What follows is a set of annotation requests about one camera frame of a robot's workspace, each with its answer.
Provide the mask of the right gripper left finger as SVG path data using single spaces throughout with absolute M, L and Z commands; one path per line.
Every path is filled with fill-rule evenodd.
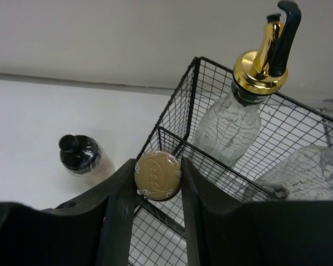
M 0 265 L 127 265 L 135 164 L 56 208 L 0 202 Z

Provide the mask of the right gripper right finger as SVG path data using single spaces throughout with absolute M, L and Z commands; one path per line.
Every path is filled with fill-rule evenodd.
M 189 265 L 333 265 L 333 201 L 241 203 L 181 171 Z

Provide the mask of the brown spice jar black lid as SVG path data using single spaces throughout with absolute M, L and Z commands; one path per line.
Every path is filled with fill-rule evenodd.
M 60 161 L 72 175 L 95 186 L 114 173 L 114 163 L 95 139 L 64 135 L 59 140 Z

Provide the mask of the yellow label brown bottle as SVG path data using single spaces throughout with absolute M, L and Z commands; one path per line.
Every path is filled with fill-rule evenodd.
M 181 165 L 165 151 L 151 151 L 139 158 L 134 168 L 138 191 L 152 201 L 167 201 L 181 188 Z

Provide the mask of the clear oil bottle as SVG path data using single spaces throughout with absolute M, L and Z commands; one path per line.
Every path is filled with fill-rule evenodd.
M 228 167 L 233 167 L 256 139 L 261 118 L 259 108 L 285 84 L 291 47 L 301 22 L 294 1 L 279 1 L 285 12 L 267 16 L 258 50 L 240 54 L 233 68 L 230 93 L 218 99 L 198 124 L 193 146 Z

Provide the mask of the oil bottle with dark contents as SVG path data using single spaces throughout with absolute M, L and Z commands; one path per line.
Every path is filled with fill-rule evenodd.
M 254 182 L 262 187 L 247 186 L 244 200 L 286 201 L 333 200 L 333 149 L 305 146 L 268 170 Z

